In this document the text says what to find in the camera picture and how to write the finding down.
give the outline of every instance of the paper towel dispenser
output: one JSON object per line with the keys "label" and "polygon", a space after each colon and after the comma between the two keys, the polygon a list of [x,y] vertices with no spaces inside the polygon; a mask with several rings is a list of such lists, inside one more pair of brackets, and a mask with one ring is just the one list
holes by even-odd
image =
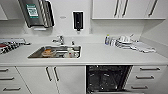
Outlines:
{"label": "paper towel dispenser", "polygon": [[54,26],[51,4],[46,0],[18,0],[27,26]]}

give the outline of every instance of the dishwasher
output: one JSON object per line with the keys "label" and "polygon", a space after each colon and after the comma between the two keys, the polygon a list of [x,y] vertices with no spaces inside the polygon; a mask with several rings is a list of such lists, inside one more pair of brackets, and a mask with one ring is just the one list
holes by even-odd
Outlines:
{"label": "dishwasher", "polygon": [[87,65],[87,94],[144,94],[124,89],[131,65]]}

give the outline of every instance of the drawer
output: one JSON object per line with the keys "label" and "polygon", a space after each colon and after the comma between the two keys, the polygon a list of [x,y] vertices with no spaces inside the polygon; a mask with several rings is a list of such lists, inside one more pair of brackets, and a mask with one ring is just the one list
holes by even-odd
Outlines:
{"label": "drawer", "polygon": [[19,74],[2,74],[0,75],[0,85],[4,84],[24,84]]}
{"label": "drawer", "polygon": [[30,94],[25,85],[0,85],[0,94]]}
{"label": "drawer", "polygon": [[162,73],[131,73],[127,83],[131,84],[153,84],[156,83]]}
{"label": "drawer", "polygon": [[126,84],[125,88],[126,90],[129,91],[136,91],[136,92],[146,92],[148,90],[153,89],[153,85],[147,85],[147,84]]}
{"label": "drawer", "polygon": [[131,72],[163,72],[166,66],[133,66]]}
{"label": "drawer", "polygon": [[1,74],[18,74],[18,71],[15,67],[0,67]]}

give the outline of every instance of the white cabinet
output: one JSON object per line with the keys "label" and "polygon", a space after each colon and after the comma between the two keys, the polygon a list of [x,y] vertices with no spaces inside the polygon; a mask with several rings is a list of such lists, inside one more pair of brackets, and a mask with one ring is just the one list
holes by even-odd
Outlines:
{"label": "white cabinet", "polygon": [[122,0],[119,18],[144,19],[150,0]]}
{"label": "white cabinet", "polygon": [[85,66],[17,69],[32,94],[85,94]]}
{"label": "white cabinet", "polygon": [[166,19],[168,17],[168,0],[151,0],[146,11],[146,19]]}
{"label": "white cabinet", "polygon": [[0,67],[0,94],[30,94],[15,67]]}
{"label": "white cabinet", "polygon": [[92,19],[143,19],[150,0],[93,0]]}
{"label": "white cabinet", "polygon": [[93,0],[92,19],[166,19],[168,0]]}
{"label": "white cabinet", "polygon": [[0,20],[23,19],[18,0],[0,0]]}
{"label": "white cabinet", "polygon": [[92,19],[118,18],[121,0],[93,0]]}
{"label": "white cabinet", "polygon": [[60,94],[85,94],[85,66],[58,66],[53,69]]}
{"label": "white cabinet", "polygon": [[51,67],[17,67],[32,94],[58,94]]}
{"label": "white cabinet", "polygon": [[166,66],[133,66],[125,89],[150,94],[165,68]]}

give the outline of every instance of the soap dispenser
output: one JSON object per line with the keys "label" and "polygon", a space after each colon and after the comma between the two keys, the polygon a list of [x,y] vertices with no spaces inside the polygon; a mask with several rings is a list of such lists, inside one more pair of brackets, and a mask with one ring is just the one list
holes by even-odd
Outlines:
{"label": "soap dispenser", "polygon": [[80,31],[83,29],[83,12],[73,12],[74,17],[74,29]]}

